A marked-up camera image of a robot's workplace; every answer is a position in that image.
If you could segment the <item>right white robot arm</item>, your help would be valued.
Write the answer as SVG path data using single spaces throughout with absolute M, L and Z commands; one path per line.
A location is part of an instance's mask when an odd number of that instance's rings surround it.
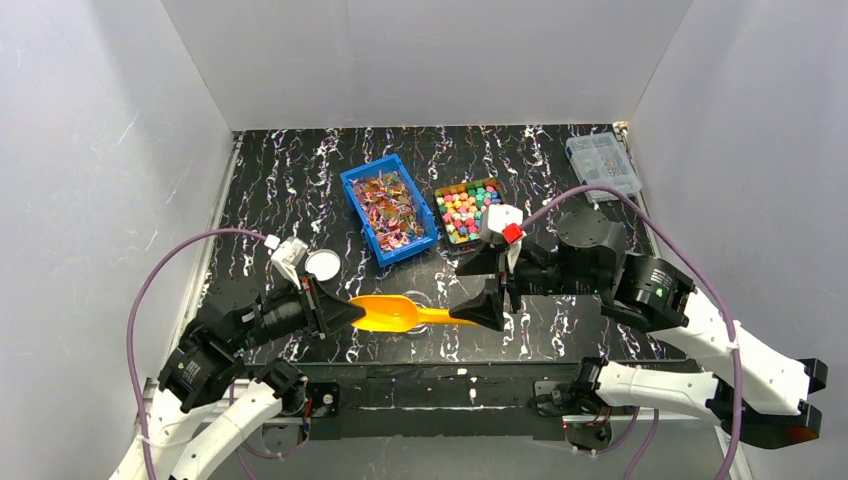
M 825 387 L 826 364 L 788 358 L 737 323 L 726 323 L 674 265 L 630 253 L 621 224 L 591 209 L 569 211 L 550 251 L 523 238 L 514 208 L 493 207 L 483 219 L 482 245 L 457 274 L 481 275 L 484 287 L 453 306 L 453 318 L 499 331 L 505 312 L 517 310 L 526 296 L 594 296 L 603 316 L 685 352 L 700 366 L 697 373 L 675 373 L 586 357 L 571 383 L 535 395 L 532 406 L 540 415 L 597 414 L 610 407 L 670 411 L 770 450 L 819 437 L 822 413 L 808 397 Z

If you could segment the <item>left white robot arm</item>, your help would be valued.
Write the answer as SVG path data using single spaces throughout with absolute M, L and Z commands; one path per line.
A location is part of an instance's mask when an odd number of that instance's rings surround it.
M 314 412 L 331 412 L 337 394 L 309 386 L 284 359 L 257 369 L 247 350 L 303 331 L 324 337 L 363 318 L 364 308 L 327 292 L 312 275 L 267 295 L 201 312 L 167 358 L 151 401 L 141 404 L 140 432 L 115 479 L 207 479 L 268 420 L 293 417 L 302 436 Z

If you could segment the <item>orange plastic scoop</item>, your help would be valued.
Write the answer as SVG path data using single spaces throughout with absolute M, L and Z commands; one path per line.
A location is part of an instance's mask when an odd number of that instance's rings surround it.
M 361 295 L 350 302 L 365 310 L 352 326 L 379 333 L 408 333 L 418 325 L 474 325 L 454 318 L 447 309 L 420 307 L 404 295 Z

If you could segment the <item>blue plastic candy bin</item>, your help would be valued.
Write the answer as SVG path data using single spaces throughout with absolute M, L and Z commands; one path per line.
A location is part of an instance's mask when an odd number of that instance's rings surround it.
M 404 261 L 436 245 L 433 213 L 398 155 L 344 171 L 340 179 L 379 267 Z

